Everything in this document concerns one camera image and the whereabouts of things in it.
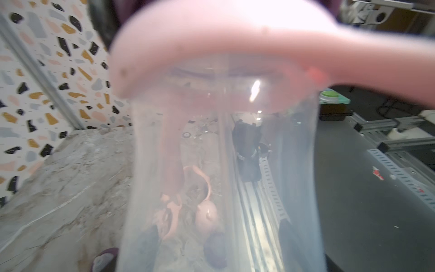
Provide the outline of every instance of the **pink ceramic piece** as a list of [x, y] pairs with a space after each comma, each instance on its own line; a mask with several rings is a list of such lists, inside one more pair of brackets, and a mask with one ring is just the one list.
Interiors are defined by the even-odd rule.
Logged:
[[[163, 203], [169, 200], [169, 196], [162, 195], [161, 201]], [[173, 201], [169, 202], [166, 209], [161, 209], [154, 214], [153, 223], [157, 226], [159, 236], [163, 241], [172, 238], [177, 230], [178, 216], [182, 207], [180, 195], [177, 195], [177, 202], [178, 205]], [[169, 222], [169, 212], [172, 214], [171, 222]]]
[[197, 173], [199, 176], [201, 176], [204, 180], [205, 180], [205, 182], [207, 183], [207, 186], [208, 186], [208, 193], [207, 193], [207, 196], [204, 198], [204, 200], [203, 201], [206, 201], [206, 200], [210, 200], [210, 196], [211, 196], [211, 183], [210, 183], [210, 178], [201, 170], [201, 169], [199, 169], [198, 168], [198, 166], [196, 166], [196, 165], [192, 165], [192, 170], [195, 172], [195, 173]]
[[210, 200], [202, 201], [196, 209], [196, 229], [203, 235], [203, 237], [207, 237], [212, 232], [216, 231], [218, 224], [219, 214], [216, 205]]
[[[190, 166], [185, 166], [183, 169], [186, 171]], [[218, 228], [219, 214], [216, 205], [210, 201], [211, 196], [211, 183], [210, 177], [207, 176], [196, 165], [192, 165], [192, 170], [201, 176], [208, 186], [207, 197], [197, 206], [195, 215], [195, 225], [197, 230], [203, 235], [208, 237], [212, 232]]]
[[172, 213], [172, 222], [169, 231], [165, 236], [162, 237], [163, 241], [172, 238], [175, 234], [175, 231], [177, 230], [178, 215], [180, 214], [181, 207], [183, 206], [180, 195], [177, 195], [177, 200], [179, 205], [175, 204], [174, 202], [169, 202], [167, 205], [167, 208], [170, 209]]

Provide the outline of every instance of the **terrazzo wallpaper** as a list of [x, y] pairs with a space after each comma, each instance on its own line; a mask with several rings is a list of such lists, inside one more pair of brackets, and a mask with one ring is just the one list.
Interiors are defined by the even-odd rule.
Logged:
[[0, 40], [0, 207], [72, 128]]
[[112, 95], [104, 44], [87, 0], [4, 0], [3, 16], [85, 127], [131, 125], [130, 105]]

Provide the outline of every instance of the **perforated metal strip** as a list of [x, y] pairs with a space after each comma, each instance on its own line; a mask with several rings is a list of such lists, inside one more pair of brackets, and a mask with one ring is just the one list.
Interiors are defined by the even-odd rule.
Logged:
[[262, 176], [263, 187], [265, 189], [266, 195], [269, 199], [271, 207], [274, 211], [274, 217], [279, 226], [282, 219], [287, 219], [290, 223], [290, 217], [284, 210], [281, 199], [278, 195], [278, 191], [275, 187], [275, 182], [272, 178], [272, 173], [269, 167], [269, 162], [267, 158], [260, 158], [260, 170]]
[[368, 152], [385, 166], [394, 176], [397, 177], [409, 190], [411, 190], [421, 201], [423, 201], [433, 212], [435, 212], [435, 196], [426, 188], [420, 187], [417, 180], [402, 170], [378, 149], [369, 149]]

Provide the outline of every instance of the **table surface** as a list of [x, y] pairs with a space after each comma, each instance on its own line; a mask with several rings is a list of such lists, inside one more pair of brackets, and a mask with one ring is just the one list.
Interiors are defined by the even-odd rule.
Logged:
[[345, 272], [435, 271], [435, 213], [389, 177], [372, 148], [346, 121], [318, 123], [315, 180], [326, 253]]

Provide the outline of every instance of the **transparent plastic container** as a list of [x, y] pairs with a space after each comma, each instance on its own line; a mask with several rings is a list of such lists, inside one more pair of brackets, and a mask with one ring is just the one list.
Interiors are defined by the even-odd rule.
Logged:
[[239, 54], [136, 82], [117, 271], [325, 271], [313, 181], [318, 91], [288, 60]]

